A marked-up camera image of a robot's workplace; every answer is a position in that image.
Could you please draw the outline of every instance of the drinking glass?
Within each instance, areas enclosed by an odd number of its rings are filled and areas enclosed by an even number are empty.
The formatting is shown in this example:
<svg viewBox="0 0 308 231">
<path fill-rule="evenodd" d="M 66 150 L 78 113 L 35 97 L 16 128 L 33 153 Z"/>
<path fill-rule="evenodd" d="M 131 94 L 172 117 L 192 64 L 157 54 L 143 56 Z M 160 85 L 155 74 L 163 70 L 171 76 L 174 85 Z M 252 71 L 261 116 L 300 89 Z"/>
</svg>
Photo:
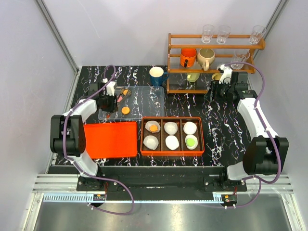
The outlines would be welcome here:
<svg viewBox="0 0 308 231">
<path fill-rule="evenodd" d="M 202 42 L 209 43 L 214 34 L 214 26 L 213 25 L 204 25 L 202 29 Z"/>
<path fill-rule="evenodd" d="M 233 62 L 245 62 L 250 56 L 249 50 L 246 49 L 236 49 L 234 51 L 231 63 Z M 244 64 L 231 64 L 234 70 L 239 70 L 244 66 Z"/>
<path fill-rule="evenodd" d="M 264 26 L 254 26 L 249 38 L 251 44 L 258 44 L 260 39 L 264 36 L 266 29 Z"/>
<path fill-rule="evenodd" d="M 231 28 L 229 26 L 220 26 L 218 28 L 218 33 L 217 33 L 217 43 L 219 44 L 224 44 L 226 43 L 227 38 L 229 37 Z"/>
</svg>

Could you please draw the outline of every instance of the orange tray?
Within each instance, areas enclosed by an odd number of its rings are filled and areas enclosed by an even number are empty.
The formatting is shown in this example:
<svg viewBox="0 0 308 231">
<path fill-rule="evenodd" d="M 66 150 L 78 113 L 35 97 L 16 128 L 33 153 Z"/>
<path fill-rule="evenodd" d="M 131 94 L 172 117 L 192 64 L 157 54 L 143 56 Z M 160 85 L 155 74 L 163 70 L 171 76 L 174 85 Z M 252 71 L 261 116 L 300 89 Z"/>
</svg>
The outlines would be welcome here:
<svg viewBox="0 0 308 231">
<path fill-rule="evenodd" d="M 85 124 L 86 151 L 92 159 L 137 155 L 137 123 Z"/>
<path fill-rule="evenodd" d="M 147 121 L 154 120 L 159 123 L 160 131 L 157 133 L 151 133 L 145 129 Z M 185 144 L 185 137 L 187 136 L 183 131 L 183 126 L 186 122 L 191 121 L 197 125 L 197 131 L 194 136 L 198 139 L 198 146 L 194 150 L 189 150 Z M 175 136 L 178 138 L 180 146 L 172 151 L 167 148 L 165 139 L 168 134 L 164 130 L 166 122 L 175 122 L 178 125 L 178 132 Z M 144 137 L 152 135 L 158 139 L 159 145 L 155 150 L 148 149 L 143 144 Z M 141 125 L 141 147 L 140 151 L 142 155 L 152 156 L 202 156 L 205 151 L 202 121 L 200 117 L 144 117 Z"/>
</svg>

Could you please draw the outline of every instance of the gray wall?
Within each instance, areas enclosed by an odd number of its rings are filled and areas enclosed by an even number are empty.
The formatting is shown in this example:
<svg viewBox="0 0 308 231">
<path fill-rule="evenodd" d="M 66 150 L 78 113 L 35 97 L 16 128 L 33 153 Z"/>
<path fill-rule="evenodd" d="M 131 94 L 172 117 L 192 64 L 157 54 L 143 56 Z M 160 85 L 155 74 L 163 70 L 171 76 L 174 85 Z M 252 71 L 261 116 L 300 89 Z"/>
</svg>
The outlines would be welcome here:
<svg viewBox="0 0 308 231">
<path fill-rule="evenodd" d="M 50 157 L 73 72 L 33 0 L 0 1 L 0 230 L 15 231 Z"/>
<path fill-rule="evenodd" d="M 279 0 L 44 0 L 75 62 L 166 65 L 168 33 L 229 25 L 250 34 Z"/>
<path fill-rule="evenodd" d="M 290 176 L 297 202 L 308 225 L 308 1 L 291 0 L 256 60 L 265 75 L 261 107 L 271 126 L 290 143 L 284 170 Z M 258 74 L 250 77 L 259 91 Z"/>
</svg>

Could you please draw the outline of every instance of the mug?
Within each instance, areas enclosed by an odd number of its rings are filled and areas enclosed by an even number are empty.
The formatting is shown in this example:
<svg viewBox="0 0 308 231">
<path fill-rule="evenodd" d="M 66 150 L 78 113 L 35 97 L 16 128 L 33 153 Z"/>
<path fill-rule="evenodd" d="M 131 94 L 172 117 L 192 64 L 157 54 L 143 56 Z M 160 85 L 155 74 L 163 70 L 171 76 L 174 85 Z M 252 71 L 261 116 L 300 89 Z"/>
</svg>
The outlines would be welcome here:
<svg viewBox="0 0 308 231">
<path fill-rule="evenodd" d="M 164 70 L 161 67 L 154 66 L 150 69 L 150 76 L 151 76 L 151 83 L 155 87 L 159 87 L 162 85 L 163 81 L 165 81 L 167 78 L 169 78 L 169 75 L 167 75 L 166 78 L 163 77 L 163 75 L 168 74 L 168 72 L 164 72 Z"/>
<path fill-rule="evenodd" d="M 220 80 L 221 76 L 221 73 L 215 73 L 212 75 L 212 80 Z"/>
<path fill-rule="evenodd" d="M 197 50 L 192 48 L 181 49 L 180 64 L 183 67 L 191 67 L 196 60 Z"/>
<path fill-rule="evenodd" d="M 203 48 L 200 49 L 197 55 L 197 62 L 203 68 L 204 71 L 207 71 L 210 65 L 215 60 L 215 52 L 212 49 Z"/>
</svg>

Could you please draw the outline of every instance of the orange mug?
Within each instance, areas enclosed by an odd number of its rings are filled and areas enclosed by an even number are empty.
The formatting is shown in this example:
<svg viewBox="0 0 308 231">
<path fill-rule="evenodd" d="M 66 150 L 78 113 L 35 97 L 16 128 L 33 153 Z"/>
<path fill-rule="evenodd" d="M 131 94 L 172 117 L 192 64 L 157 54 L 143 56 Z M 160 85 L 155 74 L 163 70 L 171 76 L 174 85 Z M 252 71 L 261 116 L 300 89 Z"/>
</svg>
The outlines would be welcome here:
<svg viewBox="0 0 308 231">
<path fill-rule="evenodd" d="M 192 48 L 181 49 L 180 64 L 183 67 L 191 67 L 196 60 L 197 50 Z"/>
</svg>

